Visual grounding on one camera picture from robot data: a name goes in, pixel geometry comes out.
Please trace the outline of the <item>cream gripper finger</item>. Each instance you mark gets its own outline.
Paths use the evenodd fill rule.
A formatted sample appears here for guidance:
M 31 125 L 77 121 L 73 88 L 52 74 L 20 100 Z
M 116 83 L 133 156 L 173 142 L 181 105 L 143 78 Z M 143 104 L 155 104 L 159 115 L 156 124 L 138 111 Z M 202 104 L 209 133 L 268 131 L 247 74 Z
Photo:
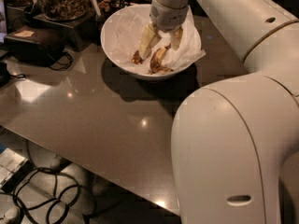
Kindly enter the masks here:
M 176 31 L 172 31 L 169 33 L 171 48 L 177 50 L 180 46 L 180 42 L 183 36 L 183 28 L 179 27 Z
M 162 37 L 159 35 L 159 30 L 155 24 L 149 23 L 145 26 L 138 48 L 139 56 L 142 60 L 145 60 L 150 55 L 151 49 L 156 46 L 161 39 Z

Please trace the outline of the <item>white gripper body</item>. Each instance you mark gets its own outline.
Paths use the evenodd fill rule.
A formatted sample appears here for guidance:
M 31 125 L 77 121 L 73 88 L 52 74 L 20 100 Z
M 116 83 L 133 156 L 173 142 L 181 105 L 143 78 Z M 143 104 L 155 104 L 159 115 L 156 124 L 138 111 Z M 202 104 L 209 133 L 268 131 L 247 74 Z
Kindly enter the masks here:
M 152 0 L 149 10 L 151 22 L 163 32 L 176 31 L 186 20 L 188 13 L 187 0 L 166 2 Z

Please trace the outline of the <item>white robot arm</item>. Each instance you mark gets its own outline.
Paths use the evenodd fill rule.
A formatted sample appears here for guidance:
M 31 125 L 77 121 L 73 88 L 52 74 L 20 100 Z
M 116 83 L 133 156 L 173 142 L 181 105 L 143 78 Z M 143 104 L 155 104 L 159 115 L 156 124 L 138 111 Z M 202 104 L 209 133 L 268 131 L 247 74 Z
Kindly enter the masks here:
M 171 134 L 182 224 L 281 224 L 279 173 L 299 146 L 295 16 L 272 0 L 196 0 L 247 69 L 193 92 Z M 152 0 L 159 29 L 188 0 Z

